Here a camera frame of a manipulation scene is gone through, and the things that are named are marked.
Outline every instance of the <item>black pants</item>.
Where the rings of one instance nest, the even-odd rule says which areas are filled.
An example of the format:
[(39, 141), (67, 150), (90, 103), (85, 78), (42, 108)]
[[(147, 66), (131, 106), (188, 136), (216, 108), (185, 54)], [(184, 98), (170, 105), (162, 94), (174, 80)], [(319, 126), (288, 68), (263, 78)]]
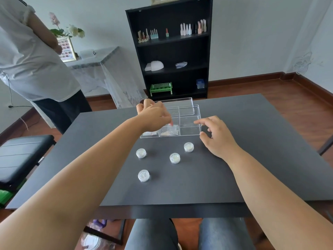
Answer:
[(61, 134), (65, 133), (80, 113), (92, 111), (81, 90), (63, 102), (43, 99), (34, 103), (51, 119)]

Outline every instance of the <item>lace tablecloth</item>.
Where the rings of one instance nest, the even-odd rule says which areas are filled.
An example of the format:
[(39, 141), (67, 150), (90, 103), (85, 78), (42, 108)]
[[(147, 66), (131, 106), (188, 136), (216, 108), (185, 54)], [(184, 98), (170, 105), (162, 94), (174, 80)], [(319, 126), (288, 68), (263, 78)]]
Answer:
[[(81, 85), (83, 93), (98, 87), (108, 90), (117, 108), (135, 107), (142, 99), (147, 98), (143, 89), (139, 89), (139, 79), (124, 58), (119, 47), (95, 50), (96, 55), (90, 58), (66, 62)], [(51, 128), (51, 120), (32, 103)]]

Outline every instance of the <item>hand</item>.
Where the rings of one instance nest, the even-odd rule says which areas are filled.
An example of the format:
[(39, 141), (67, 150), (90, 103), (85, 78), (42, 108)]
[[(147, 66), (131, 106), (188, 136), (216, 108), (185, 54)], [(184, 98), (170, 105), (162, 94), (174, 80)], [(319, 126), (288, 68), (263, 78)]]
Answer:
[(200, 139), (212, 154), (226, 160), (235, 151), (241, 149), (228, 127), (217, 116), (202, 118), (194, 123), (207, 126), (208, 131), (211, 132), (211, 138), (206, 133), (200, 132)]
[(59, 45), (57, 45), (56, 48), (55, 48), (54, 50), (55, 50), (55, 52), (56, 52), (57, 54), (59, 54), (59, 55), (62, 53), (62, 47), (59, 46)]
[(154, 132), (170, 123), (173, 125), (171, 115), (162, 102), (145, 99), (144, 104), (136, 106), (136, 110), (136, 118), (143, 124), (143, 132)]

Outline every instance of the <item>black table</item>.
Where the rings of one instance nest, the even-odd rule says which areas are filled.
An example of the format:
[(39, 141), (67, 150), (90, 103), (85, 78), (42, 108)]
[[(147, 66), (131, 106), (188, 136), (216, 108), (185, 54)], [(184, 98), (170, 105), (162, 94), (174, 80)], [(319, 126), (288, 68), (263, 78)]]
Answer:
[[(260, 94), (195, 101), (202, 117), (217, 115), (237, 143), (311, 205), (333, 200), (333, 169)], [(56, 173), (90, 148), (135, 108), (81, 113), (7, 206), (17, 209)], [(194, 144), (186, 153), (183, 145)], [(135, 152), (145, 148), (147, 157)], [(173, 165), (169, 155), (181, 162)], [(138, 180), (147, 169), (148, 182)], [(138, 139), (94, 218), (203, 218), (249, 216), (228, 165), (199, 136)]]

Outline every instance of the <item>white shirt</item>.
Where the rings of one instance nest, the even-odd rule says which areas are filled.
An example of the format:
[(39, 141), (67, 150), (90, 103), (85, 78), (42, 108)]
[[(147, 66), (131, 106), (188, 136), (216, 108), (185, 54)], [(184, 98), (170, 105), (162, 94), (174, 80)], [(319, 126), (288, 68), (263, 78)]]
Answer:
[(0, 78), (29, 101), (62, 102), (81, 87), (58, 54), (26, 25), (31, 12), (22, 0), (0, 0)]

